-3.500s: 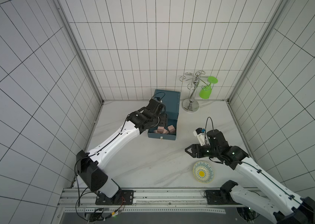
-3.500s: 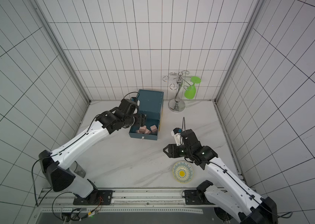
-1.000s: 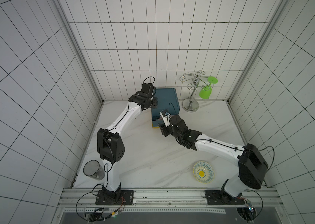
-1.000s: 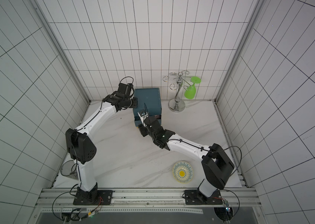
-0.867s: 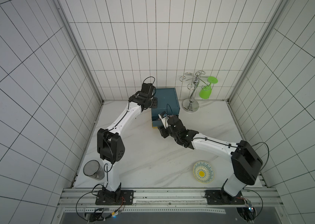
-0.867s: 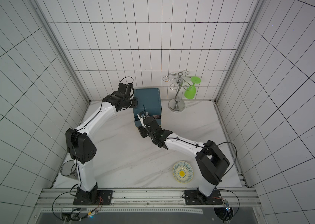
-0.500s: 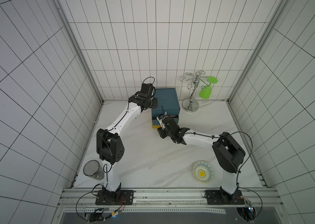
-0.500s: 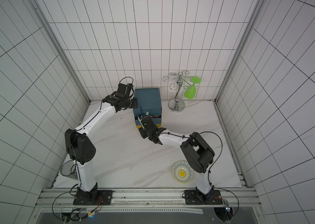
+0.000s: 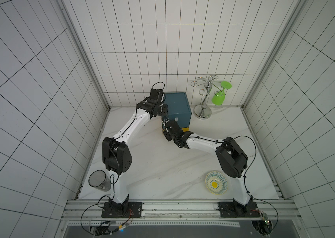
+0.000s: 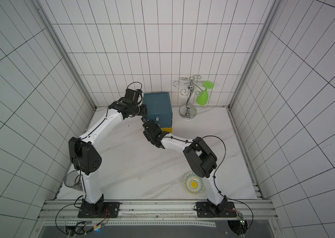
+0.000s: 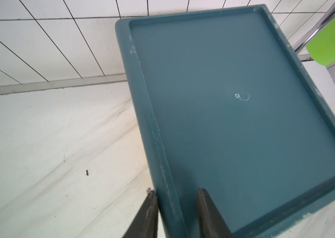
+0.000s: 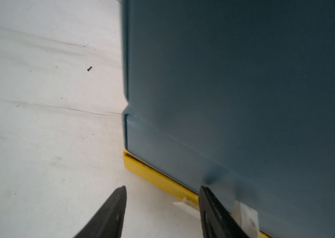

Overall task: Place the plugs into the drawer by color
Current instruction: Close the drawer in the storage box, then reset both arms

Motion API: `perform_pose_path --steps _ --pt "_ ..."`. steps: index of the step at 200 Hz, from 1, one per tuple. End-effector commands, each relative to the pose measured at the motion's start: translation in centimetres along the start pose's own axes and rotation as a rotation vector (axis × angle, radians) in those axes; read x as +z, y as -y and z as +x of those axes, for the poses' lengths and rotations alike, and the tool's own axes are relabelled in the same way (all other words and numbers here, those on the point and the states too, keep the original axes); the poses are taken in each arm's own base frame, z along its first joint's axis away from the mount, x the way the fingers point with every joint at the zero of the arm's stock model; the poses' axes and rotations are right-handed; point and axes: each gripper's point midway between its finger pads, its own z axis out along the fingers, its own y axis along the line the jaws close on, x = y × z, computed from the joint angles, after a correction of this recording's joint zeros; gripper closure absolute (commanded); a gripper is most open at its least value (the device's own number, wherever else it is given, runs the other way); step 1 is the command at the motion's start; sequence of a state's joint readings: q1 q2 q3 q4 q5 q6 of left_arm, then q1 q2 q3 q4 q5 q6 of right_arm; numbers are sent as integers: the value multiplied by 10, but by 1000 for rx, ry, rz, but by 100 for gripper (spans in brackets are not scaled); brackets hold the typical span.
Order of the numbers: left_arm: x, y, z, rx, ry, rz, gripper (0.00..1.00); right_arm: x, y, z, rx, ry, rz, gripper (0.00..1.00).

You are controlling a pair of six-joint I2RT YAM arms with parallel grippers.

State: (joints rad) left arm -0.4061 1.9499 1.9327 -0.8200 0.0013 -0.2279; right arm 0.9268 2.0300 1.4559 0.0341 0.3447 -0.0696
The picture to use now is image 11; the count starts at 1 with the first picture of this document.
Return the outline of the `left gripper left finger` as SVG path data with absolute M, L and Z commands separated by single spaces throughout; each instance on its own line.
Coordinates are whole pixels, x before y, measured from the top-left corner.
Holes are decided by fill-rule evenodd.
M 158 197 L 154 190 L 147 196 L 123 238 L 156 238 L 158 236 Z

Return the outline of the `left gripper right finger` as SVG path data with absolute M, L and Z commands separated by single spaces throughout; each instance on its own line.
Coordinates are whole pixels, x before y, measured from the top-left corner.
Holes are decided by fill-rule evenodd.
M 197 190 L 196 206 L 201 238 L 234 238 L 206 189 Z

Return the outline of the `teal drawer cabinet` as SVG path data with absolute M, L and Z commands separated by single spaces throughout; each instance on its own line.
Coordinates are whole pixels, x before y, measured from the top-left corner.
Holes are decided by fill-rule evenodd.
M 115 29 L 168 238 L 199 237 L 198 188 L 238 238 L 335 200 L 335 115 L 265 5 Z

